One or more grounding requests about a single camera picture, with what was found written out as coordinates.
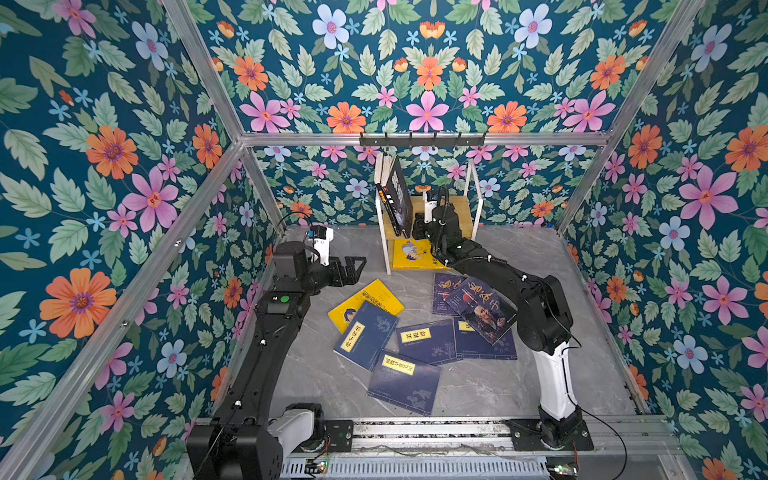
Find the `black wolf cover book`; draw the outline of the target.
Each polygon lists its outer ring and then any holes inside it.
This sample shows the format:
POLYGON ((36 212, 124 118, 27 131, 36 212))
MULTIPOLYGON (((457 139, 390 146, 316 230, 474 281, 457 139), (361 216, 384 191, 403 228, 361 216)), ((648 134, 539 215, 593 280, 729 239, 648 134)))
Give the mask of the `black wolf cover book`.
POLYGON ((396 156, 385 156, 383 159, 381 187, 391 212, 393 229, 398 236, 410 238, 413 206, 402 166, 396 156))

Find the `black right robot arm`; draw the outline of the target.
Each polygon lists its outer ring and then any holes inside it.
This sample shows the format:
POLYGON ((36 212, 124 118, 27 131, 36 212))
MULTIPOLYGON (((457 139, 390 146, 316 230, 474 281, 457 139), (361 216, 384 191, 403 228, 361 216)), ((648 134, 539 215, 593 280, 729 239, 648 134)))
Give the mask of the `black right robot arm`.
POLYGON ((446 302, 491 345, 517 328, 534 354, 541 441, 552 450, 568 446, 583 426, 583 415, 570 370, 573 316, 560 281, 529 274, 466 238, 449 202, 427 207, 424 220, 433 257, 464 277, 446 302))

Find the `navy book front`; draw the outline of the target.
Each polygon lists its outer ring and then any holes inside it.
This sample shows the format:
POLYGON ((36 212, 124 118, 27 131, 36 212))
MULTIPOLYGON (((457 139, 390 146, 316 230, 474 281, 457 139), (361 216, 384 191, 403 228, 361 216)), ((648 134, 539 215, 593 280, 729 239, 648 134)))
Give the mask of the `navy book front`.
POLYGON ((382 350, 374 364, 367 395, 412 413, 430 416, 441 373, 440 366, 382 350))

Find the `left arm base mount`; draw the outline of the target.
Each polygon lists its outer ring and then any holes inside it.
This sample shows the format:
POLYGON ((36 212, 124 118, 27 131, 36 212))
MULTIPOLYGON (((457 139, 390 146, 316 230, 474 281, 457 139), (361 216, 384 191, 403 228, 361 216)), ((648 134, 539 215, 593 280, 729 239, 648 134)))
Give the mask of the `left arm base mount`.
POLYGON ((293 449, 293 453, 315 456, 321 453, 349 453, 352 451, 355 423, 352 420, 325 420, 319 432, 293 449))

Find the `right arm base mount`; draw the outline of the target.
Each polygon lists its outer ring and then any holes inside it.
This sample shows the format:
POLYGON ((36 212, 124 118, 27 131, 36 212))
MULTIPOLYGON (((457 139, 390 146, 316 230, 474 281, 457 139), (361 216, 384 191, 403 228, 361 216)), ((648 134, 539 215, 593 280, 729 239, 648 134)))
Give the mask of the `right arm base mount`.
POLYGON ((515 451, 593 451, 595 445, 583 420, 553 422, 540 419, 507 419, 515 451))

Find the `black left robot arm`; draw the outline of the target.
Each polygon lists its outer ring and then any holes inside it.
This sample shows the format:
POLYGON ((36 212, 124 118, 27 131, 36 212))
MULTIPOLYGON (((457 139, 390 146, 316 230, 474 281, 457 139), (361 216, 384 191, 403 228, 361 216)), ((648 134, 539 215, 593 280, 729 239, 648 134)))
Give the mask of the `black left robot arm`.
POLYGON ((242 365, 208 422, 186 442, 196 479, 278 479, 283 462, 301 444, 323 437, 318 404, 301 404, 271 419, 279 376, 307 315, 326 287, 356 284, 364 256, 330 256, 327 241, 287 241, 273 251, 271 288, 253 313, 254 331, 242 365))

